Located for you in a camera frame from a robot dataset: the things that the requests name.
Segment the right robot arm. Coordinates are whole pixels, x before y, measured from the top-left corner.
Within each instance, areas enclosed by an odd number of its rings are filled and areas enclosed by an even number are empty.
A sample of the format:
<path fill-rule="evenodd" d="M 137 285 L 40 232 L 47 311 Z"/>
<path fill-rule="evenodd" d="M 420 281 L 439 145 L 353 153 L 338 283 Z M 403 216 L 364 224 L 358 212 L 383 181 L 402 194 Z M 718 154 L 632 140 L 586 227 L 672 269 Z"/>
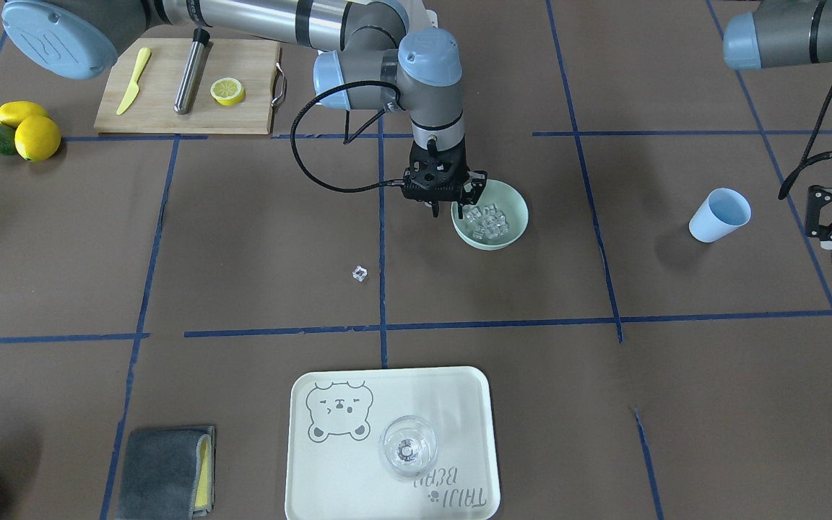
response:
<path fill-rule="evenodd" d="M 315 105 L 406 112 L 412 148 L 403 197 L 456 216 L 485 171 L 467 164 L 455 37 L 422 1 L 6 1 L 7 37 L 67 79 L 108 73 L 97 133 L 270 133 L 285 47 L 316 52 Z"/>

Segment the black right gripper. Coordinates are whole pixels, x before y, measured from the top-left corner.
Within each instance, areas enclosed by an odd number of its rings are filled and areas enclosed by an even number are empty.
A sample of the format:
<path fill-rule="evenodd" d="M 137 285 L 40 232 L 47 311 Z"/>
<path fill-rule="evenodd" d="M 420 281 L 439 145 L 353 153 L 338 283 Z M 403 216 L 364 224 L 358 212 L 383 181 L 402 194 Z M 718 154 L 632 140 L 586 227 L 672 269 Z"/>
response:
<path fill-rule="evenodd" d="M 465 139 L 446 150 L 434 144 L 413 142 L 402 186 L 403 197 L 429 203 L 433 218 L 440 203 L 456 203 L 456 217 L 463 220 L 465 207 L 476 205 L 488 182 L 488 172 L 467 165 Z"/>

